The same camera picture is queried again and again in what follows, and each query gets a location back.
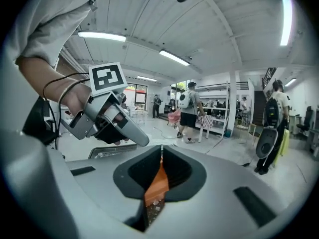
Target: cap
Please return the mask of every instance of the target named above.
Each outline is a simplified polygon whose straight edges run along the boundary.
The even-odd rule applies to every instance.
[[[187,86],[188,86],[189,88],[195,87],[195,86],[196,86],[196,83],[195,83],[195,82],[189,82]]]

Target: black shorts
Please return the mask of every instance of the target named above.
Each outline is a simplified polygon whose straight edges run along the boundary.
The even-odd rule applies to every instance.
[[[196,117],[195,114],[180,114],[180,125],[186,125],[188,127],[194,128],[196,126]]]

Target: fluorescent light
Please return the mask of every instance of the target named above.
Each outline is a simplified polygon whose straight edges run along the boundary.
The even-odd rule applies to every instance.
[[[289,86],[292,82],[294,82],[296,79],[295,78],[292,78],[286,85],[285,87]]]
[[[284,28],[283,35],[281,37],[280,46],[286,46],[288,44],[291,26],[293,23],[293,5],[291,0],[283,0],[284,5]]]
[[[143,76],[137,76],[138,79],[143,79],[143,80],[147,80],[147,81],[151,81],[151,82],[156,82],[157,80],[155,79],[151,79],[151,78],[147,78],[147,77],[143,77]]]
[[[126,37],[124,35],[109,34],[109,33],[103,33],[103,32],[78,31],[78,36],[82,38],[101,38],[101,39],[116,40],[120,42],[126,41]]]
[[[160,53],[160,55],[163,55],[163,56],[168,57],[168,58],[170,58],[172,60],[175,60],[176,62],[178,62],[178,63],[180,63],[180,64],[182,64],[184,66],[189,66],[188,62],[186,62],[185,60],[180,59],[179,57],[176,57],[173,54],[168,53],[167,51],[161,50],[159,53]]]

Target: checkered cloth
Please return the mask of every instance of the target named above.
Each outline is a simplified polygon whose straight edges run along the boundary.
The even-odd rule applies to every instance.
[[[211,128],[213,127],[213,116],[206,115],[203,116],[197,116],[196,122],[200,123],[200,127],[202,128]]]

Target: white ceiling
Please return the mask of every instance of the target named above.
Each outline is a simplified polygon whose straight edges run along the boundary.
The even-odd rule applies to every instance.
[[[314,55],[303,48],[310,39],[297,21],[297,10],[291,41],[279,46],[281,0],[98,0],[97,6],[79,29],[131,38],[123,43],[72,35],[65,47],[84,68],[120,62],[126,75],[155,78],[165,86],[230,70],[314,63]],[[295,38],[300,28],[307,38]],[[159,55],[162,48],[191,65]]]

